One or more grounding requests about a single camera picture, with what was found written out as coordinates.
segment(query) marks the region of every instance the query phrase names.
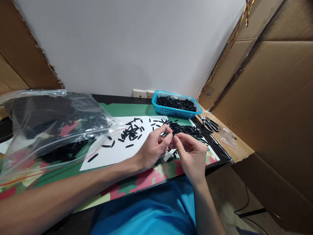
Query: black-handled scissors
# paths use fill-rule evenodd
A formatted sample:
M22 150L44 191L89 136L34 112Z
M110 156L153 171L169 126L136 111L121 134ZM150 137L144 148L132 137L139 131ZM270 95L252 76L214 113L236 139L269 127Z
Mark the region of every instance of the black-handled scissors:
M208 117L203 117L200 114L198 114L198 116L201 118L202 122L203 122L203 127L210 133L215 132L219 132L219 128L218 125L212 121L210 118Z

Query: blue plastic basket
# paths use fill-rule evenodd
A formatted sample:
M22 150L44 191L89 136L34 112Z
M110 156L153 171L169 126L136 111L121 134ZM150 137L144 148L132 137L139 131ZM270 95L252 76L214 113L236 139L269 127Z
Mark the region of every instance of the blue plastic basket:
M186 111L182 109L175 109L175 108L169 108L169 107L158 105L157 97L161 97L161 96L170 96L171 98L174 98L177 100L184 100L184 99L190 100L194 103L195 107L197 108L197 111L191 112L191 111ZM162 115L175 116L179 118L193 118L197 114L202 113L202 109L200 108L200 105L194 98L191 98L189 96L178 95L178 94L174 94L174 93L170 93L166 91L161 91L161 90L155 91L152 97L152 103L156 107L156 112Z

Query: electrical outlet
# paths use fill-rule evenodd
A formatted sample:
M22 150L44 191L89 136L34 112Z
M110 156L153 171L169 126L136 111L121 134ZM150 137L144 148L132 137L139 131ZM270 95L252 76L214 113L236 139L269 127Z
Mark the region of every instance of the electrical outlet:
M134 89L134 97L147 98L147 91Z
M154 91L145 91L134 89L134 97L152 99Z
M147 98L152 99L154 91L147 91Z

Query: small plastic bag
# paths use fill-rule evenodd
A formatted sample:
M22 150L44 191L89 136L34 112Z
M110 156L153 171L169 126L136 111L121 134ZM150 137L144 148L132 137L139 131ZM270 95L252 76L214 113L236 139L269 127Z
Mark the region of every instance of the small plastic bag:
M38 90L1 97L13 122L13 141L2 164L0 183L18 180L35 171L54 170L82 161L84 151L47 163L41 156L72 143L90 148L91 138L110 135L125 128L89 94L71 94L66 90Z
M230 147L236 148L234 133L226 127L221 128L219 132L219 140L229 145Z

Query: floor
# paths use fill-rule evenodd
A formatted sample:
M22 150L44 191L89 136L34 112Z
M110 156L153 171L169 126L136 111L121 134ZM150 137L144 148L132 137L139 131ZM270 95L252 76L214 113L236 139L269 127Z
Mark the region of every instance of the floor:
M227 234L238 235L239 233L235 228L236 226L255 233L266 234L254 223L244 218L241 219L234 213L235 210L242 208L247 203L247 194L244 182L234 172L230 164L209 174L206 179L215 207ZM249 189L248 192L250 197L249 205L239 213L263 208L261 203L254 197ZM263 227L269 235L296 234L287 233L281 230L268 213L253 215L248 218Z

